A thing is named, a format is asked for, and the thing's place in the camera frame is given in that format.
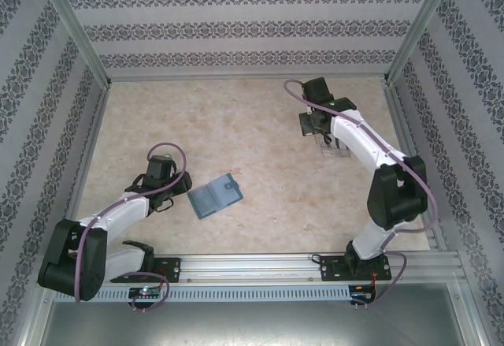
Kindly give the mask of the blue leather card holder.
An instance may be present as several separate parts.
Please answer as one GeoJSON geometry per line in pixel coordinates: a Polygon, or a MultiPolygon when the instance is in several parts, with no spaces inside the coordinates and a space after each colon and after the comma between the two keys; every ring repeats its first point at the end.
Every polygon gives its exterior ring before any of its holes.
{"type": "Polygon", "coordinates": [[[189,191],[187,196],[200,220],[243,199],[239,184],[230,173],[189,191]]]}

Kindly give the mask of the clear acrylic card box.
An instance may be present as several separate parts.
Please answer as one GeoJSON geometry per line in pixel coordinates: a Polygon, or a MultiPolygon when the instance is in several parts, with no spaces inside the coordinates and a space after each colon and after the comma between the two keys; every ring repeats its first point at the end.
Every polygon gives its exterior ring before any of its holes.
{"type": "Polygon", "coordinates": [[[321,137],[320,148],[324,157],[350,157],[350,149],[347,145],[332,135],[323,135],[321,137]]]}

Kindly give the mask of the circuit board with green light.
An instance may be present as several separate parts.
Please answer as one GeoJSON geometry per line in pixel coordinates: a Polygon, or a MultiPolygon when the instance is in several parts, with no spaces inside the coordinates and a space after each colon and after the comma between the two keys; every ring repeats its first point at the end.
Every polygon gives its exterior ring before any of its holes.
{"type": "Polygon", "coordinates": [[[158,299],[161,295],[159,288],[130,288],[128,292],[129,299],[158,299]]]}

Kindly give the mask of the sheet metal tray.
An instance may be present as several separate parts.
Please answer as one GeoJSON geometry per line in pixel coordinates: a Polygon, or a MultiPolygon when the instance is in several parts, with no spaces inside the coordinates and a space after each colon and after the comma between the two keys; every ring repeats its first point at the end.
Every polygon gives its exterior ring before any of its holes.
{"type": "Polygon", "coordinates": [[[460,282],[398,285],[368,307],[315,287],[278,291],[279,301],[192,301],[228,288],[179,285],[136,314],[117,297],[74,303],[40,289],[16,346],[491,346],[460,282]]]}

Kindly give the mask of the small dark circuit board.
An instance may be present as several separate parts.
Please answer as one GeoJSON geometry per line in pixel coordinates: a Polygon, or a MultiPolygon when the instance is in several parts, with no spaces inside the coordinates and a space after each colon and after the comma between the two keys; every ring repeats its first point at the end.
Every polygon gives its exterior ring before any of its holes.
{"type": "Polygon", "coordinates": [[[376,299],[376,290],[374,288],[355,287],[350,290],[350,298],[353,303],[359,305],[370,304],[376,299]]]}

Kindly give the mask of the aluminium side rail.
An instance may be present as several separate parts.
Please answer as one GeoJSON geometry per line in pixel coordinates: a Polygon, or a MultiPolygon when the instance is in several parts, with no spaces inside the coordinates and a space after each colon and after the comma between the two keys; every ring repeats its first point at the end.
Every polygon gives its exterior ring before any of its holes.
{"type": "Polygon", "coordinates": [[[110,86],[111,84],[108,84],[102,89],[94,106],[92,118],[87,127],[83,150],[80,153],[80,160],[77,166],[76,174],[72,181],[72,188],[69,193],[67,207],[65,208],[65,214],[63,216],[64,219],[74,220],[78,214],[87,175],[91,166],[91,160],[98,140],[98,134],[102,125],[102,119],[109,97],[110,86]]]}
{"type": "MultiPolygon", "coordinates": [[[[383,84],[382,88],[401,150],[409,156],[417,155],[417,148],[411,136],[410,128],[407,124],[395,87],[389,84],[383,84]]],[[[422,215],[422,223],[424,226],[431,226],[426,232],[429,247],[432,250],[448,251],[448,247],[439,227],[439,217],[435,215],[430,197],[428,197],[428,209],[422,215]]]]}

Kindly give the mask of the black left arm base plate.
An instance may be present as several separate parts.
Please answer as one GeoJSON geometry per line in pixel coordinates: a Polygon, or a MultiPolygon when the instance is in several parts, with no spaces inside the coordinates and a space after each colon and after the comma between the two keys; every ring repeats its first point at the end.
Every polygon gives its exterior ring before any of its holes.
{"type": "MultiPolygon", "coordinates": [[[[178,283],[180,279],[180,258],[155,257],[151,273],[163,275],[169,283],[178,283]]],[[[112,283],[161,283],[161,278],[151,276],[119,276],[111,280],[112,283]]]]}

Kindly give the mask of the long aluminium mounting rail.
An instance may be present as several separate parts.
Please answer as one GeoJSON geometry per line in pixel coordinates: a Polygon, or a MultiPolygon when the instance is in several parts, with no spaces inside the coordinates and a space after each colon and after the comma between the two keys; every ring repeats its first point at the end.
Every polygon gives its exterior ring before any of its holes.
{"type": "MultiPolygon", "coordinates": [[[[179,284],[279,284],[322,282],[322,256],[341,253],[310,254],[237,254],[237,255],[157,255],[180,258],[179,284]]],[[[456,251],[389,251],[392,279],[400,282],[448,282],[466,279],[456,251]]],[[[370,281],[324,281],[360,284],[370,281]]]]}

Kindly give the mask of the aluminium frame post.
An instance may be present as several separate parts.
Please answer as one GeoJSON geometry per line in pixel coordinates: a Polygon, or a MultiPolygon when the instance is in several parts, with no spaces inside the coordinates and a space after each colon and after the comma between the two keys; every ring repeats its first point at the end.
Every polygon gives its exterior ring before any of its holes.
{"type": "Polygon", "coordinates": [[[382,83],[386,86],[393,84],[399,73],[402,71],[403,66],[407,63],[408,58],[413,53],[413,49],[417,45],[418,40],[428,26],[429,21],[435,13],[436,8],[441,0],[424,0],[417,15],[415,16],[401,46],[388,69],[385,72],[382,83]]]}
{"type": "Polygon", "coordinates": [[[72,8],[69,0],[50,0],[61,18],[65,29],[73,38],[80,53],[83,55],[86,63],[98,80],[101,87],[109,87],[110,78],[106,73],[98,54],[96,53],[91,41],[80,23],[78,16],[72,8]]]}

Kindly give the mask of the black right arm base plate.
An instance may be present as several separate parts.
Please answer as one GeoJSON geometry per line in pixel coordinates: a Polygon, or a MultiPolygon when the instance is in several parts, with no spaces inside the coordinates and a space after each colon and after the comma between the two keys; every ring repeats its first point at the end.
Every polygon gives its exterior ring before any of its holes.
{"type": "Polygon", "coordinates": [[[389,281],[392,279],[388,258],[379,255],[373,259],[348,262],[344,256],[322,256],[322,281],[389,281]]]}

